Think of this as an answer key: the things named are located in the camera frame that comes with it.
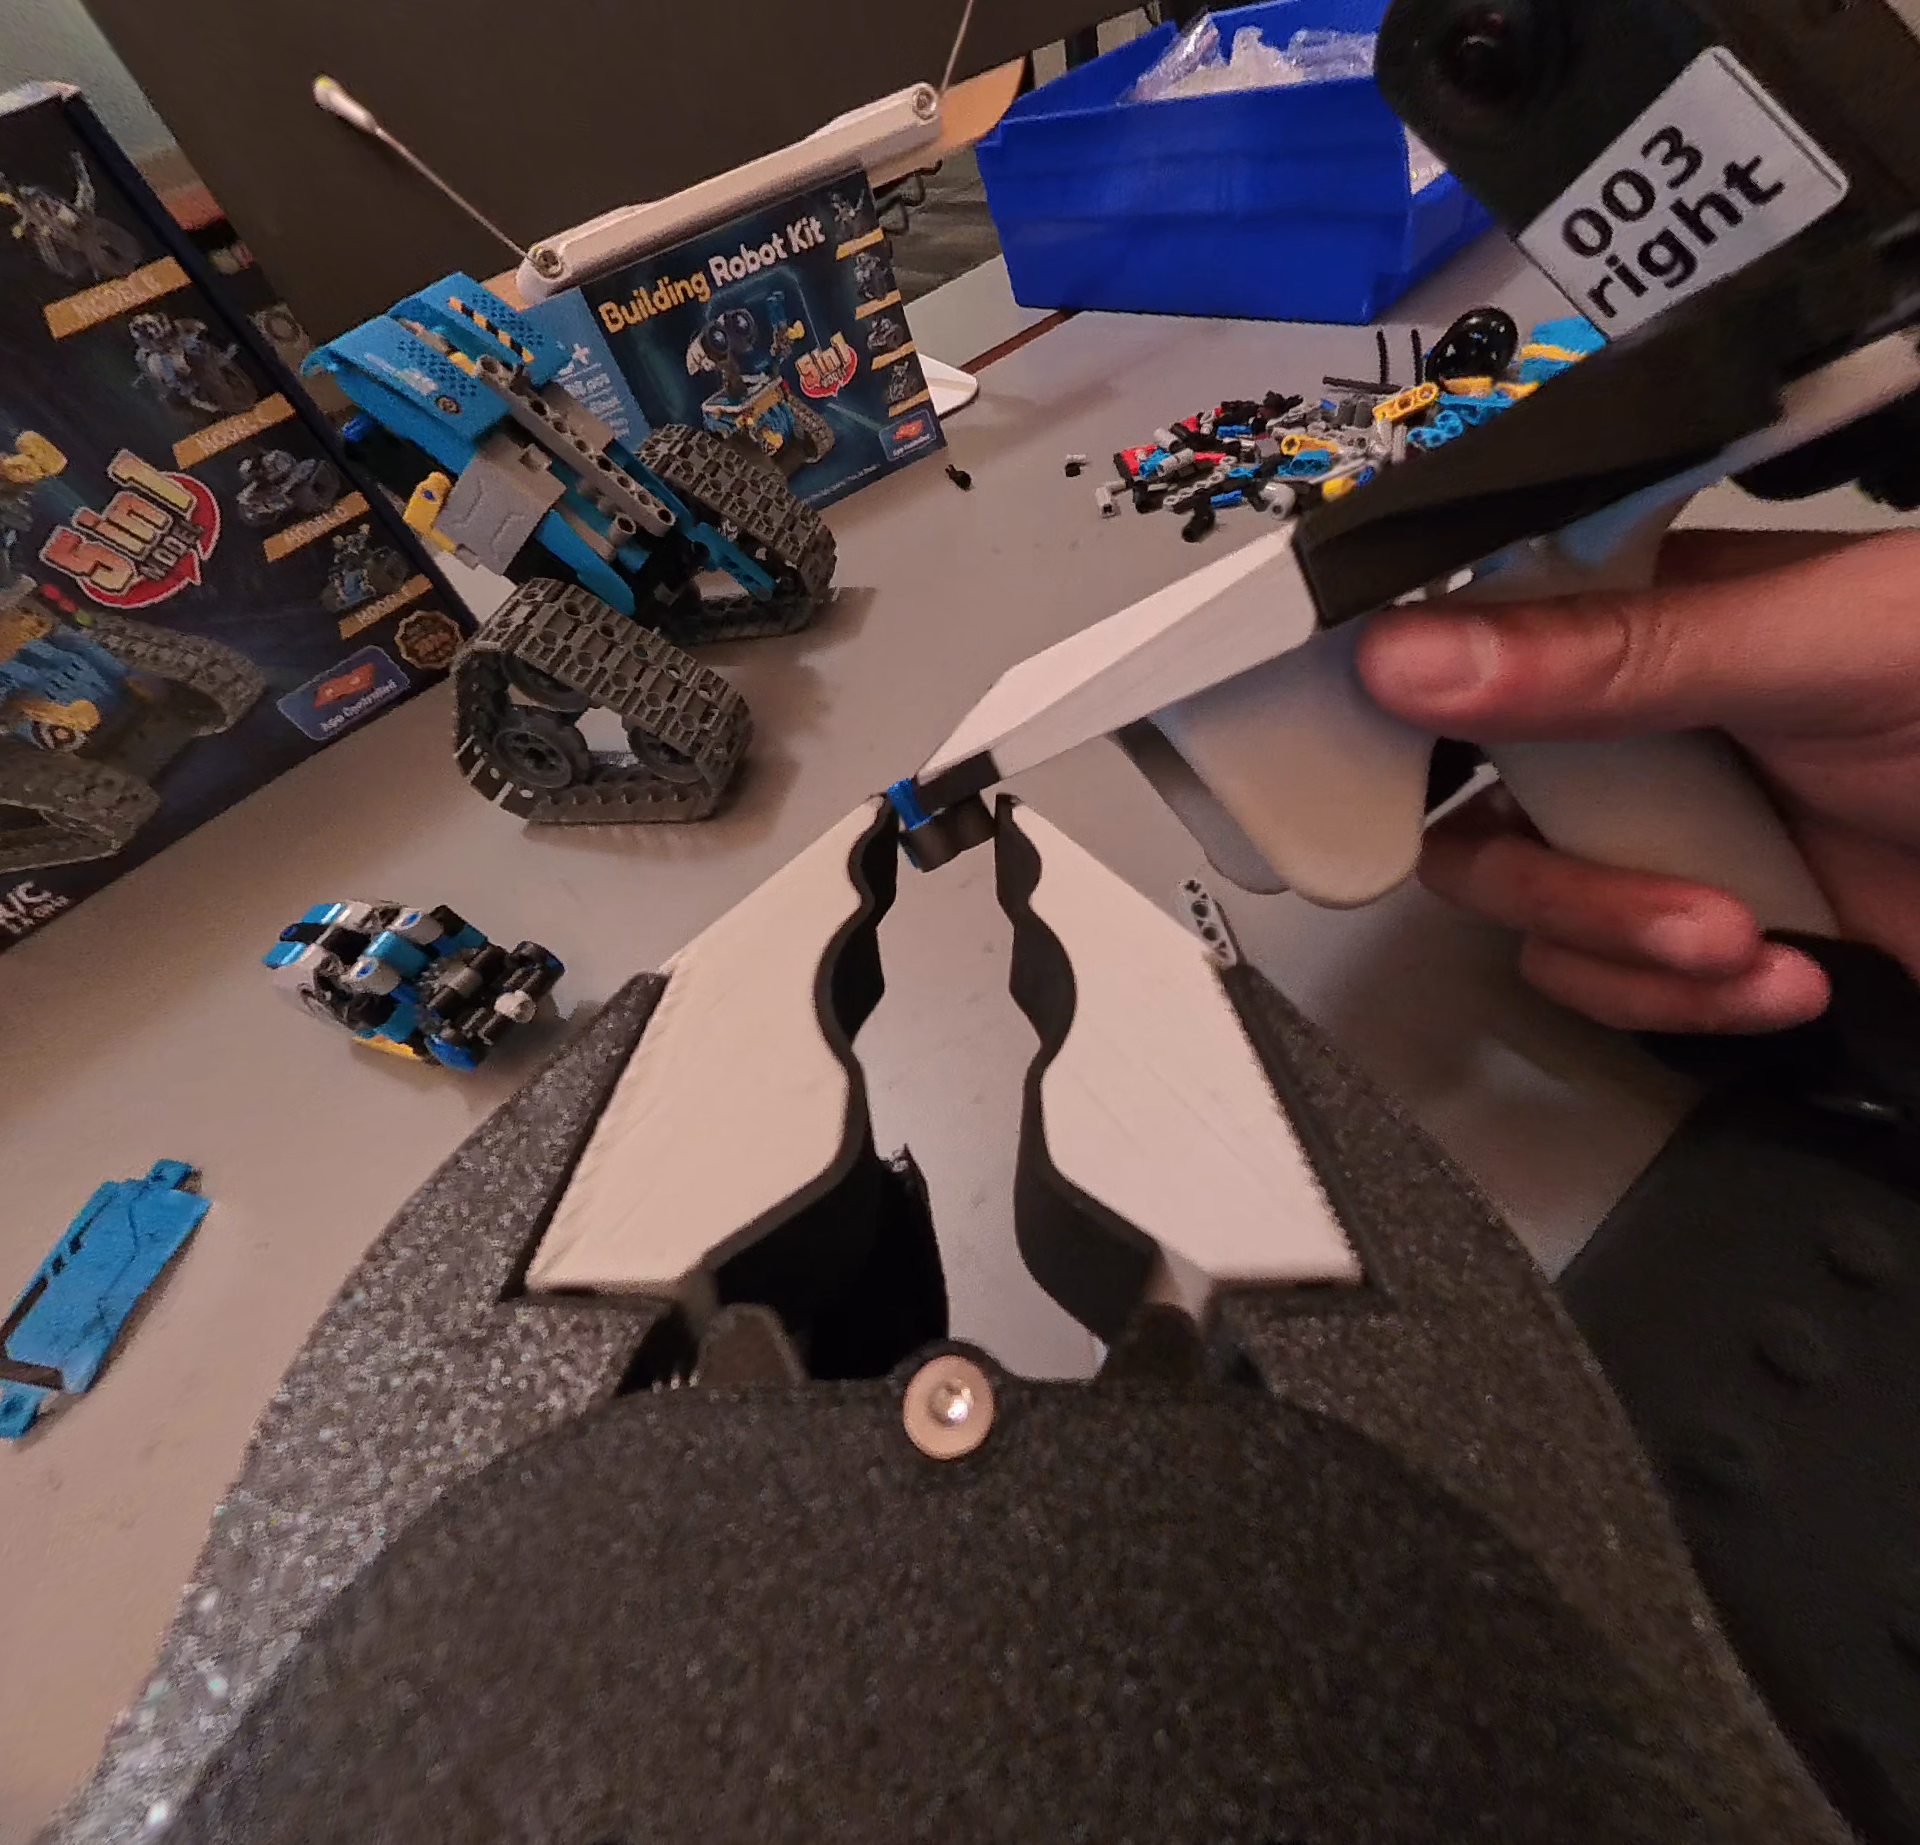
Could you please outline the white device with antennas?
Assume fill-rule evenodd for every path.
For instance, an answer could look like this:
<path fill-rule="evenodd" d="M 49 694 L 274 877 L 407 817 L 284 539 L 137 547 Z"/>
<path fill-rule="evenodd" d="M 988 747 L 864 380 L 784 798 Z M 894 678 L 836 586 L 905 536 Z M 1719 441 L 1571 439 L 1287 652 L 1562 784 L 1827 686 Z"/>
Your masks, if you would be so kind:
<path fill-rule="evenodd" d="M 518 244 L 467 201 L 338 81 L 317 76 L 311 97 L 324 112 L 395 153 L 437 194 L 480 224 L 497 247 L 512 253 L 518 261 L 517 291 L 528 300 L 544 300 L 823 180 L 862 172 L 875 184 L 885 186 L 937 170 L 951 153 L 987 135 L 1019 91 L 1021 60 L 1008 60 L 969 81 L 956 81 L 975 6 L 977 0 L 967 0 L 939 83 L 918 81 L 869 105 L 858 105 L 776 153 L 765 153 L 674 194 L 604 213 L 532 247 Z"/>

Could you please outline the pile of small building pieces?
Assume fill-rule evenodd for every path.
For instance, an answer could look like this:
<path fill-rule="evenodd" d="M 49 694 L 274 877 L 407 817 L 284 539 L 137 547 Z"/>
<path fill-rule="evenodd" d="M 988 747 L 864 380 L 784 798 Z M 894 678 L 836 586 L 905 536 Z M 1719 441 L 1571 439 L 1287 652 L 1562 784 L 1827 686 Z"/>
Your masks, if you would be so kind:
<path fill-rule="evenodd" d="M 1368 374 L 1325 374 L 1318 393 L 1224 397 L 1114 449 L 1096 511 L 1166 511 L 1186 539 L 1235 510 L 1287 519 L 1353 496 L 1395 464 L 1496 425 L 1603 336 L 1565 314 L 1523 329 L 1500 307 L 1461 313 L 1431 342 L 1376 327 Z"/>

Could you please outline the tracked toy robot model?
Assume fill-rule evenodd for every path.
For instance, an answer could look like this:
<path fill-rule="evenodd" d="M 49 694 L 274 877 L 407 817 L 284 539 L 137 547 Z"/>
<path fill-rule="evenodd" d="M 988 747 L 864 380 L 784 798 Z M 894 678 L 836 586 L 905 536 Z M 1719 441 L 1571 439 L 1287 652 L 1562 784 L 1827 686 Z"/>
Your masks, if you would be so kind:
<path fill-rule="evenodd" d="M 464 777 L 529 824 L 696 824 L 750 749 L 693 650 L 803 633 L 836 541 L 780 473 L 668 425 L 627 448 L 529 313 L 449 274 L 303 360 L 359 406 L 361 464 L 443 561 L 510 584 L 452 666 Z"/>

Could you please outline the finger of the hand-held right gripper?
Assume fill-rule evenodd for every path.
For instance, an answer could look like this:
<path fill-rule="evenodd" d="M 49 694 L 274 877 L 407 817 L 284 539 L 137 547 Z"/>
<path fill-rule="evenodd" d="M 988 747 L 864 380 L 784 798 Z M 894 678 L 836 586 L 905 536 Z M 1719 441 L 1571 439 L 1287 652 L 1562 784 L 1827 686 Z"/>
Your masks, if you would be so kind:
<path fill-rule="evenodd" d="M 1298 531 L 1275 524 L 1001 673 L 916 773 L 916 814 L 956 807 L 1282 658 L 1318 629 Z"/>

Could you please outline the person's right hand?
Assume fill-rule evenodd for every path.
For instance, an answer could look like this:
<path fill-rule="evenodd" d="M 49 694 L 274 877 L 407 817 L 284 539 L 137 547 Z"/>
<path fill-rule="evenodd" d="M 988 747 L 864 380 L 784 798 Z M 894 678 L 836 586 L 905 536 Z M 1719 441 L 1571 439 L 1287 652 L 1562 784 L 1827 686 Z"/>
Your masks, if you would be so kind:
<path fill-rule="evenodd" d="M 1728 735 L 1841 935 L 1916 975 L 1916 530 L 1674 531 L 1649 589 L 1395 608 L 1357 665 L 1389 713 L 1483 749 Z M 1419 874 L 1516 933 L 1533 988 L 1613 1028 L 1779 1033 L 1832 999 L 1740 898 L 1551 848 L 1503 790 L 1431 826 Z"/>

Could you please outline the robot kit box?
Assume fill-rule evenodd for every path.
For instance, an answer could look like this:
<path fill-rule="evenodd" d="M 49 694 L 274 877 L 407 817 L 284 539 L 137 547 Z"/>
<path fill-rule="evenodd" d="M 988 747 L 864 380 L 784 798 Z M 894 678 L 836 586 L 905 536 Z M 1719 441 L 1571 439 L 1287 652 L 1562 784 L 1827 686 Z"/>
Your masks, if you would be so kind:
<path fill-rule="evenodd" d="M 5 950 L 459 658 L 472 618 L 308 349 L 76 86 L 5 95 Z"/>
<path fill-rule="evenodd" d="M 784 194 L 526 308 L 627 449 L 721 436 L 823 510 L 946 446 L 872 186 Z"/>

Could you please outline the clear plastic bags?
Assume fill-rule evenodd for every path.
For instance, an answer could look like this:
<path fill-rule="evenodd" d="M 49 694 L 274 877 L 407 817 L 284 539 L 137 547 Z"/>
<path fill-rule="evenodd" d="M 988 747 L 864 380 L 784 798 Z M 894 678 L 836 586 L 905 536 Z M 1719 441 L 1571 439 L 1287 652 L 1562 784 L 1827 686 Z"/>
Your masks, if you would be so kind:
<path fill-rule="evenodd" d="M 1267 88 L 1371 80 L 1376 30 L 1298 28 L 1275 45 L 1260 26 L 1222 30 L 1213 12 L 1175 35 L 1168 49 L 1119 95 L 1122 105 L 1159 105 Z"/>

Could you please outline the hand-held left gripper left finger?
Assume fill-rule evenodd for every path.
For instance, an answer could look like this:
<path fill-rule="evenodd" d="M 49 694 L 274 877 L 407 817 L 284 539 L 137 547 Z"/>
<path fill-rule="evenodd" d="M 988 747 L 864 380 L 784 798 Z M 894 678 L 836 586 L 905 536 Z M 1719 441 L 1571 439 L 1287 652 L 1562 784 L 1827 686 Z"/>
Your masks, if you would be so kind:
<path fill-rule="evenodd" d="M 898 870 L 894 809 L 862 802 L 666 963 L 528 1289 L 681 1300 L 853 1173 Z"/>

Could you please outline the dark desk divider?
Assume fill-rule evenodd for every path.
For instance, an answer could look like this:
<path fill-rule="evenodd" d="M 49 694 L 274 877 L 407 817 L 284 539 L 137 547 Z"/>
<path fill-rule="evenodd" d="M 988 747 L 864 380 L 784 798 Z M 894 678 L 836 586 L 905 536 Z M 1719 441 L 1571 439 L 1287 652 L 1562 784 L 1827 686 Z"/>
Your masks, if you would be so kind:
<path fill-rule="evenodd" d="M 529 247 L 937 83 L 967 0 L 81 0 L 305 329 L 514 253 L 313 102 L 328 75 Z"/>

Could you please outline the small blue toy car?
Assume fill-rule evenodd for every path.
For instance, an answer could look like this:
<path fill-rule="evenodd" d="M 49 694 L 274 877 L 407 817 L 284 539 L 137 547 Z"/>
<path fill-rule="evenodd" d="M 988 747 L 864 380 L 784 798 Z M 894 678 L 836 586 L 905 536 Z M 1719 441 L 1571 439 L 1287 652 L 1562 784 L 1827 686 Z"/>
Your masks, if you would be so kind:
<path fill-rule="evenodd" d="M 395 900 L 319 901 L 261 963 L 357 1043 L 459 1073 L 533 1023 L 566 970 L 548 946 L 497 944 L 447 904 Z"/>

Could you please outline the grey desk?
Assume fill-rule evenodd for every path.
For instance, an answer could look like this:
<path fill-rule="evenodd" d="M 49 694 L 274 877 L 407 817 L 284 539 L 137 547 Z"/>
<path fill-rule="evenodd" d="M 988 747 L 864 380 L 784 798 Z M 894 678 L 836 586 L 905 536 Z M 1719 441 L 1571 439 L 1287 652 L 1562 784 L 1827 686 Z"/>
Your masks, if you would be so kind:
<path fill-rule="evenodd" d="M 1104 520 L 1096 473 L 1166 415 L 1363 374 L 1363 329 L 1019 313 L 996 261 L 913 307 L 924 351 L 987 360 L 926 459 L 840 501 L 840 598 L 809 633 L 716 654 L 757 719 L 733 803 L 690 830 L 528 830 L 450 761 L 450 696 L 380 716 L 5 956 L 5 1309 L 106 1179 L 198 1162 L 212 1208 L 96 1388 L 5 1444 L 5 1841 L 33 1841 L 149 1683 L 285 1364 L 396 1207 L 588 1019 L 862 795 L 918 768 L 1001 670 L 1224 554 L 1168 519 Z M 1083 475 L 1064 460 L 1084 453 Z M 290 1006 L 259 954 L 319 898 L 450 901 L 566 963 L 563 1026 L 477 1078 L 363 1049 Z M 1517 978 L 1423 891 L 1350 915 L 1222 889 L 1258 969 L 1494 1197 L 1557 1274 L 1661 1149 L 1689 1088 Z M 931 1185 L 961 1336 L 1031 1378 L 1092 1339 L 1012 1222 L 1031 1031 L 1008 989 L 990 854 L 900 877 L 862 1028 L 877 1143 Z"/>

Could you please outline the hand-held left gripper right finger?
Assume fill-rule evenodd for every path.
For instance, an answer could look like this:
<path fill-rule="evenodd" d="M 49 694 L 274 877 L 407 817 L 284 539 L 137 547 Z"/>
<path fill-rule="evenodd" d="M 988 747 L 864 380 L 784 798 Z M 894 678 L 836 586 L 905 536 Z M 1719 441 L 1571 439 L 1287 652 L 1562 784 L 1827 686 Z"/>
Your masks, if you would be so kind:
<path fill-rule="evenodd" d="M 996 896 L 1022 1078 L 1021 1257 L 1093 1336 L 1144 1305 L 1365 1282 L 1283 1088 L 1190 926 L 1036 807 L 1001 799 Z"/>

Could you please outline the blue plastic bin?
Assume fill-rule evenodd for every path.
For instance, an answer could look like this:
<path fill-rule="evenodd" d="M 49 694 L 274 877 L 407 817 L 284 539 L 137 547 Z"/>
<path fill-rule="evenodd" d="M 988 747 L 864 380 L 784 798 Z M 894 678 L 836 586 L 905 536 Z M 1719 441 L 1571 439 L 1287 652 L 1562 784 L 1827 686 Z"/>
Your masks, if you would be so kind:
<path fill-rule="evenodd" d="M 1022 95 L 975 144 L 1014 295 L 1027 307 L 1368 324 L 1491 229 L 1410 135 L 1373 76 L 1393 0 L 1277 0 L 1208 18 L 1212 70 L 1237 45 L 1302 63 L 1298 81 L 1141 91 L 1179 26 Z"/>

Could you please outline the blue pin connector piece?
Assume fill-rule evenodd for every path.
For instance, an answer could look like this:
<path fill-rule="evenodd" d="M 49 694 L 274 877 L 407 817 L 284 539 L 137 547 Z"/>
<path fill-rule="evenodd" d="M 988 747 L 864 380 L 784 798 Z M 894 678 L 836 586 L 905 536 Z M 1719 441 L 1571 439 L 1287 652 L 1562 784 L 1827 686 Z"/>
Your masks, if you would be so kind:
<path fill-rule="evenodd" d="M 934 871 L 995 838 L 995 814 L 982 793 L 928 806 L 913 780 L 883 793 L 903 854 L 918 871 Z"/>

